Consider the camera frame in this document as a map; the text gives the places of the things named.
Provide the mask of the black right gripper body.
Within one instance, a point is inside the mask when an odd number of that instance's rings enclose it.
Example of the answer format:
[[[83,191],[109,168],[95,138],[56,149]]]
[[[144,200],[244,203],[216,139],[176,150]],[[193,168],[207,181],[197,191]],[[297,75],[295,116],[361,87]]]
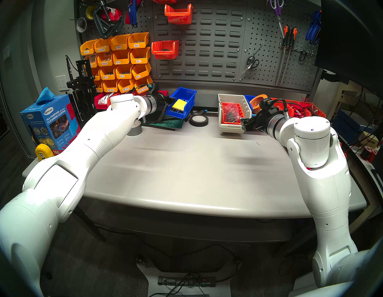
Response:
[[[277,98],[261,98],[258,103],[260,110],[255,116],[254,130],[263,131],[267,134],[268,126],[271,119],[278,114],[278,108],[274,107],[274,103],[278,101]]]

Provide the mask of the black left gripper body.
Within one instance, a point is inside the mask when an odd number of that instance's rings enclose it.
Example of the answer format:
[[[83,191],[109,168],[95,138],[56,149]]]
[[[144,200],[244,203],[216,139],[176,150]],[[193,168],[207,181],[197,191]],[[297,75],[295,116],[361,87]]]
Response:
[[[157,84],[151,84],[151,102],[152,110],[151,113],[164,115],[168,105],[168,97],[159,91]]]

